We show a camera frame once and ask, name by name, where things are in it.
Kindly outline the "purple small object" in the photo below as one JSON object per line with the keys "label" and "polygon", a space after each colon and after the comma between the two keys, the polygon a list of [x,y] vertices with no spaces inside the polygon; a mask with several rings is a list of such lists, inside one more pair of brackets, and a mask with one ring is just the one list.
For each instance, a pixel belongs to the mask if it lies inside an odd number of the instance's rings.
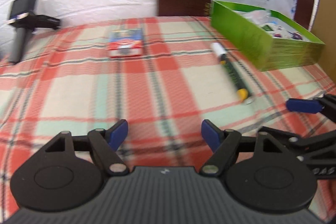
{"label": "purple small object", "polygon": [[303,40],[303,36],[299,32],[292,33],[292,37],[296,40]]}

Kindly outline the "blue red card box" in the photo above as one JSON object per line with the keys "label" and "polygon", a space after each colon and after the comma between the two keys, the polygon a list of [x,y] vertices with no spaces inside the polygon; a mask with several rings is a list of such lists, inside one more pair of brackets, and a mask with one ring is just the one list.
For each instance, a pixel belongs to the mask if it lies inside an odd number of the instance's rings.
{"label": "blue red card box", "polygon": [[111,58],[141,56],[143,31],[141,28],[115,30],[108,40],[107,51]]}

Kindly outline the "white patterned fabric pouch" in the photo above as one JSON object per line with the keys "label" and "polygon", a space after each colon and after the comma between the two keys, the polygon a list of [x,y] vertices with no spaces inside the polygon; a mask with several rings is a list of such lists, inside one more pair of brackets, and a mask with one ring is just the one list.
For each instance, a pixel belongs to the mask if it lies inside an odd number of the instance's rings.
{"label": "white patterned fabric pouch", "polygon": [[287,30],[285,27],[275,24],[273,22],[259,24],[259,27],[261,27],[264,31],[268,32],[271,36],[275,38],[292,39],[295,34],[295,31]]}

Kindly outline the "green cardboard box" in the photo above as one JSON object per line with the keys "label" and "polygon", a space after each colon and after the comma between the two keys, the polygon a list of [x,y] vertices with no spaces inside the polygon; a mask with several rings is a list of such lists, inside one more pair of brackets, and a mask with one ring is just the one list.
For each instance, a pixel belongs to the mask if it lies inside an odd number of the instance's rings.
{"label": "green cardboard box", "polygon": [[301,67],[318,62],[325,43],[307,29],[277,11],[273,20],[303,36],[303,40],[276,38],[242,16],[262,8],[241,3],[213,1],[211,25],[228,39],[258,70]]}

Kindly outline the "brown cardboard sheet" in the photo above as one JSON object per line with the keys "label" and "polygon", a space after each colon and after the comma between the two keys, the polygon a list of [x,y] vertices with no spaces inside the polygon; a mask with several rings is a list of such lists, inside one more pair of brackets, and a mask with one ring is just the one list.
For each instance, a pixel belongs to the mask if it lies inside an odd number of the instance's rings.
{"label": "brown cardboard sheet", "polygon": [[318,64],[335,83],[336,0],[319,0],[311,32],[325,43]]}

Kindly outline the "plaid bed sheet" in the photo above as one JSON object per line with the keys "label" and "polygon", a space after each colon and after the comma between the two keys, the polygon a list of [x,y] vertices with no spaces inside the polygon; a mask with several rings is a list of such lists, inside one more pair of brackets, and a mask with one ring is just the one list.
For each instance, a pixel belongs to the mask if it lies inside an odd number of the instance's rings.
{"label": "plaid bed sheet", "polygon": [[[115,30],[141,28],[141,56],[108,56]],[[220,43],[250,88],[245,104],[211,43]],[[64,28],[33,38],[17,65],[1,58],[1,220],[17,210],[9,181],[35,151],[63,130],[84,135],[119,119],[129,134],[119,149],[129,165],[193,165],[210,156],[201,122],[252,135],[260,126],[323,134],[323,115],[289,112],[289,98],[334,93],[318,65],[260,72],[207,18],[116,20]]]}

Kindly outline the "white plastic bag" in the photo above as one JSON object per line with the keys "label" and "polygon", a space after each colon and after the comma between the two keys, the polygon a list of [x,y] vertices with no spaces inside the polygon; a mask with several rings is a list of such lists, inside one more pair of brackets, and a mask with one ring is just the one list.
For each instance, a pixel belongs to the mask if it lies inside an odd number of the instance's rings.
{"label": "white plastic bag", "polygon": [[271,16],[270,10],[254,10],[250,12],[236,11],[236,13],[256,25],[268,23]]}

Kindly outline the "black handheld device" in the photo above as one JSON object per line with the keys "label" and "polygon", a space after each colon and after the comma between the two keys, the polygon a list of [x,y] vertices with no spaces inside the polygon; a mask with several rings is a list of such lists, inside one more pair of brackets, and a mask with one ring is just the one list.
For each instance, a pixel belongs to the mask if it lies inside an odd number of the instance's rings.
{"label": "black handheld device", "polygon": [[9,63],[21,62],[25,46],[37,28],[58,30],[62,21],[46,15],[35,14],[37,0],[15,0],[11,4],[7,24],[15,28],[15,37]]}

